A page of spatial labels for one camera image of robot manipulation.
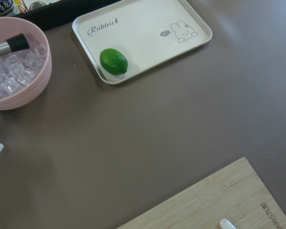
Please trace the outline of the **white ceramic spoon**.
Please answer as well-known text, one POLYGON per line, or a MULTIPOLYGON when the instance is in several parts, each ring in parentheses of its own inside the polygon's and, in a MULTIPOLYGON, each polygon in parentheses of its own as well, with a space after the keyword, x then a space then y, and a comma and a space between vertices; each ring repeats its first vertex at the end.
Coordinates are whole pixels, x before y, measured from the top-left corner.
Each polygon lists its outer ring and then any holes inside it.
POLYGON ((222 219, 219 222, 221 229, 236 229, 236 227, 227 219, 222 219))

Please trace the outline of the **pink ice bowl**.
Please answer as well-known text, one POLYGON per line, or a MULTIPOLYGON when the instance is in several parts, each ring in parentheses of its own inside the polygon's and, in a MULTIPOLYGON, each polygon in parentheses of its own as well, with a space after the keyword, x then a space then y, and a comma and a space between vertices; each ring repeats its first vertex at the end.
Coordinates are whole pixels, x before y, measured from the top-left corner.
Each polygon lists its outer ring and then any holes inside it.
POLYGON ((25 36, 30 47, 0 55, 0 111, 32 102, 51 76, 51 52, 44 32, 25 19, 0 17, 0 42, 19 34, 25 36))

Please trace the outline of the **cream rabbit tray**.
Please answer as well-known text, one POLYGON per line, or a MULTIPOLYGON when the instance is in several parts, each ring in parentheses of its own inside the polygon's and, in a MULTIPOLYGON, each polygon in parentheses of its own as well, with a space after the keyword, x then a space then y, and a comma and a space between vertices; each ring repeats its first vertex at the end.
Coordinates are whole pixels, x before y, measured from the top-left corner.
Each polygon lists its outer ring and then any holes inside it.
POLYGON ((72 29, 100 79, 119 84, 206 44, 212 31, 185 0, 122 0, 76 18, 72 29), (113 48, 128 61, 126 73, 111 75, 100 53, 113 48))

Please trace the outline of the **bamboo cutting board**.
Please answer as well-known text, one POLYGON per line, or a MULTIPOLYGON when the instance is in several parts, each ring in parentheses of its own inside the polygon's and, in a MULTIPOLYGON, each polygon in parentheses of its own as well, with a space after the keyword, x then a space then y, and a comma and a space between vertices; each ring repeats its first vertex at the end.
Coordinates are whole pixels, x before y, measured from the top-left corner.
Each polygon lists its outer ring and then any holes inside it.
POLYGON ((122 229, 286 229, 286 216, 245 157, 214 172, 122 229))

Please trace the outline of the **black tray with bottles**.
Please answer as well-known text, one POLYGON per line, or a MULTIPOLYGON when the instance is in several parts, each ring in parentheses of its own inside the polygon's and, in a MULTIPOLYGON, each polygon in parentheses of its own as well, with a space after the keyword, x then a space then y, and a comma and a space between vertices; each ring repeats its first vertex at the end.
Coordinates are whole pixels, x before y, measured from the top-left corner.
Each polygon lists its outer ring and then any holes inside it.
POLYGON ((81 15, 116 2, 116 0, 60 0, 14 17, 30 21, 45 31, 70 23, 81 15))

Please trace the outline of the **steel black-tipped muddler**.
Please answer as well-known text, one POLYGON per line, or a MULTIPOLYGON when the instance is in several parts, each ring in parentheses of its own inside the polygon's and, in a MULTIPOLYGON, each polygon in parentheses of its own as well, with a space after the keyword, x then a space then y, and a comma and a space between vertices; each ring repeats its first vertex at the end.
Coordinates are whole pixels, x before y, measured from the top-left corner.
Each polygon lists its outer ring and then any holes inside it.
POLYGON ((29 49, 30 45, 23 33, 0 42, 0 56, 29 49))

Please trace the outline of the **green lime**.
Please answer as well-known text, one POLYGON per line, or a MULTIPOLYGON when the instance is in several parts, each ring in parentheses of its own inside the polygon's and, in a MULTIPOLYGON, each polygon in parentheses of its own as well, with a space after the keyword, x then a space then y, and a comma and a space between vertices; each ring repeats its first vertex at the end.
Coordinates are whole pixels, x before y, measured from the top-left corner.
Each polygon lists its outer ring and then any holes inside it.
POLYGON ((128 70, 126 57, 116 49, 105 49, 100 53, 101 66, 111 75, 121 75, 128 70))

